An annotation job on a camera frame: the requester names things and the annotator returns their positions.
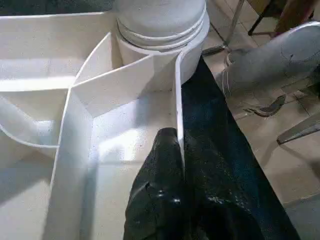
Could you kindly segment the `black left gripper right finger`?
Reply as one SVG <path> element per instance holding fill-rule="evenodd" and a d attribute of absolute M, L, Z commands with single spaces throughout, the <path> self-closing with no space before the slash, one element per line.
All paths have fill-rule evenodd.
<path fill-rule="evenodd" d="M 191 222 L 208 240 L 262 240 L 252 206 L 212 140 L 184 135 L 185 180 L 194 208 Z"/>

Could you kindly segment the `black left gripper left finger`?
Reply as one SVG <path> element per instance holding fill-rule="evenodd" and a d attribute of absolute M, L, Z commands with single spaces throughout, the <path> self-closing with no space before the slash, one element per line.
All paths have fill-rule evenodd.
<path fill-rule="evenodd" d="M 177 130 L 162 128 L 132 183 L 125 210 L 123 239 L 184 239 L 185 190 Z"/>

